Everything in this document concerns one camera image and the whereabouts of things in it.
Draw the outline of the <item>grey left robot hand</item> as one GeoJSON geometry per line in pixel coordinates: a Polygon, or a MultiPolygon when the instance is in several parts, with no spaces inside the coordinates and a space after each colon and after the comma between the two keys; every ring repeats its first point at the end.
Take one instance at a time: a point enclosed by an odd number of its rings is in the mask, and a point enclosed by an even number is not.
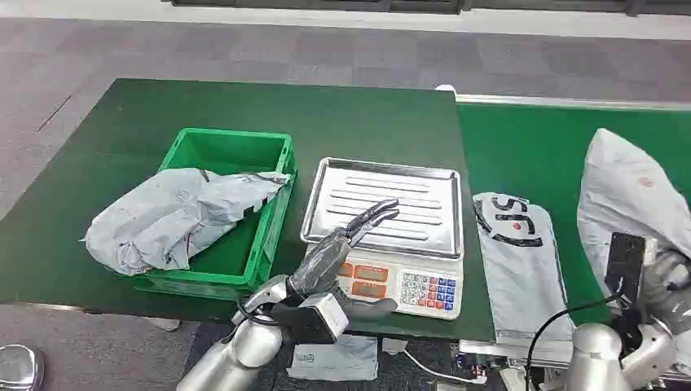
{"type": "Polygon", "coordinates": [[[307,252],[301,265],[288,278],[291,289],[300,297],[331,293],[348,319],[382,319],[393,313],[398,304],[384,298],[374,302],[349,298],[337,281],[338,272],[353,247],[373,228],[397,217],[398,200],[383,200],[354,217],[346,226],[335,228],[307,252]]]}

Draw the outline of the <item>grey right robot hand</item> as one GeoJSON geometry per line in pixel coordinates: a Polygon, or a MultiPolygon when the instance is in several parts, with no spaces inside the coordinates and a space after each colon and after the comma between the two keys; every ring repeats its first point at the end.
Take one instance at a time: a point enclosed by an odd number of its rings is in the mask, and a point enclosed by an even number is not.
{"type": "Polygon", "coordinates": [[[690,259],[678,250],[660,250],[644,266],[641,297],[648,314],[664,322],[673,336],[690,330],[690,259]]]}

